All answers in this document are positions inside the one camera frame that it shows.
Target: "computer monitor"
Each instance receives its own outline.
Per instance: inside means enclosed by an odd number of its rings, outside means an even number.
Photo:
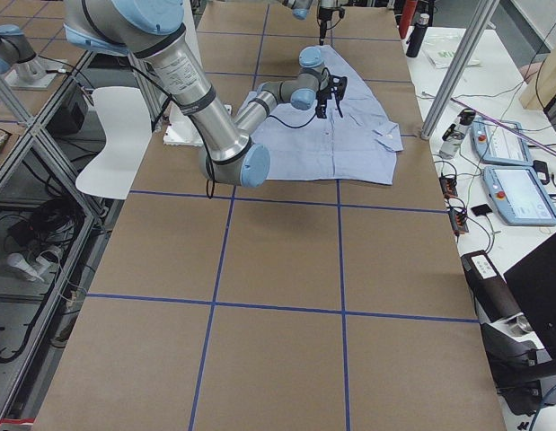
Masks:
[[[556,233],[505,273],[531,327],[556,359]]]

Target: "light blue cloth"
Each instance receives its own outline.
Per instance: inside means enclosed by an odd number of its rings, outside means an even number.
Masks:
[[[314,119],[300,129],[286,128],[266,119],[252,134],[271,155],[269,180],[350,179],[392,184],[403,150],[399,126],[384,109],[357,72],[333,50],[319,47],[333,75],[346,76],[348,88],[341,101],[343,118],[335,101],[328,101],[327,119]],[[256,95],[251,92],[244,105]],[[304,124],[314,113],[279,105],[272,114],[292,126]]]

